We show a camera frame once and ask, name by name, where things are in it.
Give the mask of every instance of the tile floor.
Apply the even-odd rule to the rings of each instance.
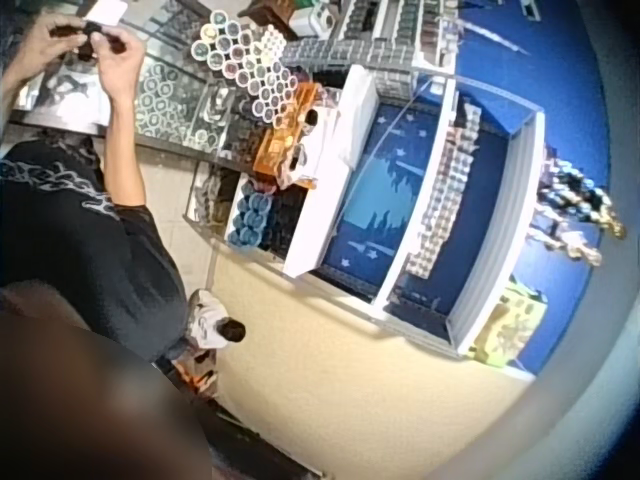
[[[10,125],[0,147],[0,157],[16,143],[27,139],[35,129]],[[94,140],[102,156],[104,143]],[[212,248],[184,221],[195,162],[169,153],[137,147],[138,161],[147,188],[147,203],[153,213],[162,241],[180,270],[187,295],[210,287],[208,276]]]

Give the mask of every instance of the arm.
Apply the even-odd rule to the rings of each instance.
[[[16,58],[11,62],[2,76],[0,91],[0,141],[4,137],[4,129],[9,121],[16,98],[29,80],[44,71],[49,63],[60,55],[79,47],[87,41],[84,34],[56,38],[51,31],[56,27],[71,26],[78,30],[84,28],[85,22],[77,17],[67,15],[41,15],[25,37]]]
[[[105,186],[116,205],[141,206],[147,200],[136,159],[134,101],[145,47],[121,28],[103,27],[103,31],[119,38],[126,47],[125,52],[115,54],[104,35],[91,36],[98,55],[100,81],[111,100],[111,121],[105,143]]]

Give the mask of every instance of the graphic print on shirt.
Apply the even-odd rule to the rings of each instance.
[[[49,169],[3,158],[0,159],[0,180],[27,183],[42,192],[71,190],[80,193],[91,198],[82,202],[84,208],[119,220],[109,194],[98,192],[89,180],[60,162],[55,162]]]

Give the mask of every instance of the hand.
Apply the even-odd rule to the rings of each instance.
[[[123,53],[116,54],[111,50],[111,45],[104,35],[91,35],[93,50],[98,55],[102,88],[114,104],[133,104],[144,61],[145,44],[122,28],[103,27],[102,31],[106,35],[117,37],[126,48]]]
[[[84,20],[58,14],[43,14],[20,45],[16,58],[11,62],[5,76],[15,84],[24,84],[44,71],[47,65],[87,41],[83,33],[57,38],[51,35],[56,27],[73,27],[82,30]]]

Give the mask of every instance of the black t-shirt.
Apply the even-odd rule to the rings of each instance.
[[[184,286],[146,207],[114,205],[94,170],[40,141],[0,159],[0,189],[0,287],[51,285],[147,361],[180,339]]]

